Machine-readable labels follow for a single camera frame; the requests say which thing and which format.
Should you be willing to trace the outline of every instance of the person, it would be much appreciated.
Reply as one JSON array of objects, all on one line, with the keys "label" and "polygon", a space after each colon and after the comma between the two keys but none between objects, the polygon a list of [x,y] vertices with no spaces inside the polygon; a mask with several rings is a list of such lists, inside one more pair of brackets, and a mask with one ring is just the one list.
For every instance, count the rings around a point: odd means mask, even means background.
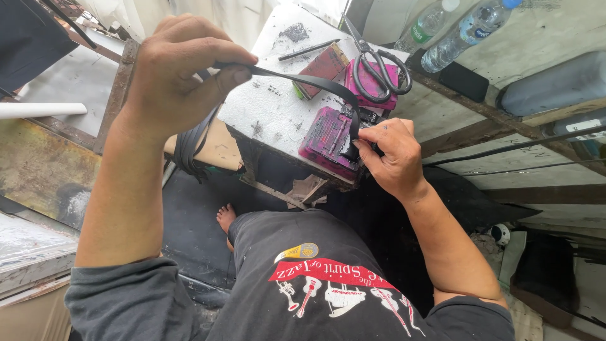
[{"label": "person", "polygon": [[[203,83],[192,77],[216,61],[239,65]],[[257,61],[192,15],[163,19],[141,44],[127,102],[108,133],[65,295],[84,340],[204,338],[177,264],[161,254],[162,149],[250,80],[246,66]],[[236,217],[228,204],[217,220],[233,248],[237,280],[207,340],[513,340],[491,268],[423,177],[413,123],[391,119],[359,136],[364,164],[407,211],[435,307],[423,319],[383,278],[356,233],[326,212]]]}]

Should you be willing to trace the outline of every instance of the workbench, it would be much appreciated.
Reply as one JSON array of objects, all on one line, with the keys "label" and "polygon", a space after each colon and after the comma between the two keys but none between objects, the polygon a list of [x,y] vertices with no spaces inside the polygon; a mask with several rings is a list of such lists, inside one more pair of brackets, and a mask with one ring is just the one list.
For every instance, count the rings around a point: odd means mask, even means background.
[{"label": "workbench", "polygon": [[[297,74],[316,58],[319,49],[285,61],[278,57],[320,44],[329,39],[340,38],[339,48],[351,60],[359,52],[353,38],[295,5],[277,6],[267,19],[252,54],[259,57],[258,66],[280,73]],[[389,50],[403,61],[409,54]],[[393,64],[384,59],[386,64]],[[343,84],[341,72],[334,80]],[[236,140],[246,174],[246,183],[271,193],[289,203],[292,198],[268,188],[256,181],[257,160],[261,152],[273,153],[291,164],[308,169],[322,179],[316,188],[301,202],[300,208],[312,203],[333,190],[349,191],[358,185],[357,180],[348,180],[330,170],[299,156],[298,149],[311,127],[320,108],[332,107],[341,110],[344,101],[326,91],[321,91],[311,101],[300,100],[290,80],[278,77],[254,76],[253,79],[231,91],[217,118],[225,123]]]}]

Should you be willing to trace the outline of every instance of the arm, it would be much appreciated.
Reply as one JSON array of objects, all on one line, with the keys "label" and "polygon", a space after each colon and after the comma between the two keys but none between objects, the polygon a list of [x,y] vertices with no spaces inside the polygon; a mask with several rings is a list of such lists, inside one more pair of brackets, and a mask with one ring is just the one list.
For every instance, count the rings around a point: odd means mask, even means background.
[{"label": "arm", "polygon": [[[484,256],[423,177],[421,147],[410,120],[388,120],[361,129],[354,142],[377,183],[396,197],[408,214],[434,286],[435,304],[458,295],[477,297],[507,308]],[[385,153],[379,157],[364,140]]]},{"label": "arm", "polygon": [[108,133],[76,266],[123,265],[160,255],[164,143],[200,123],[251,78],[244,66],[226,68],[204,83],[192,76],[216,61],[257,60],[202,17],[160,22],[139,49],[128,100]]}]

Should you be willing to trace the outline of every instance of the hand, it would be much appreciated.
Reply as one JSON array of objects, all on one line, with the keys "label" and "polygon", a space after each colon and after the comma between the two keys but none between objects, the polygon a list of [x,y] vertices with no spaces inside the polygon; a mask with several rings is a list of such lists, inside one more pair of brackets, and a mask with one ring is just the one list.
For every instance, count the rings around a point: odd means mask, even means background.
[{"label": "hand", "polygon": [[[427,194],[421,146],[414,133],[412,121],[392,118],[360,129],[360,140],[353,142],[377,183],[402,203],[418,201]],[[385,155],[379,157],[365,140],[375,142]]]},{"label": "hand", "polygon": [[164,18],[139,49],[121,126],[131,128],[129,135],[162,145],[195,127],[229,91],[252,77],[244,66],[227,67],[203,83],[193,77],[216,61],[254,65],[258,58],[201,16]]}]

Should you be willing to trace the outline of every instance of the bare foot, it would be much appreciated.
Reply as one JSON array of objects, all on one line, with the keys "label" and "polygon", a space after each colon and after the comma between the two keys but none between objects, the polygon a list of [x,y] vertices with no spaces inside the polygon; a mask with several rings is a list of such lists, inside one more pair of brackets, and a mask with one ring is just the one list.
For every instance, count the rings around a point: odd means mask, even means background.
[{"label": "bare foot", "polygon": [[219,213],[217,213],[217,221],[223,229],[223,232],[227,233],[227,229],[231,223],[236,220],[236,210],[233,208],[231,204],[227,204],[219,209]]}]

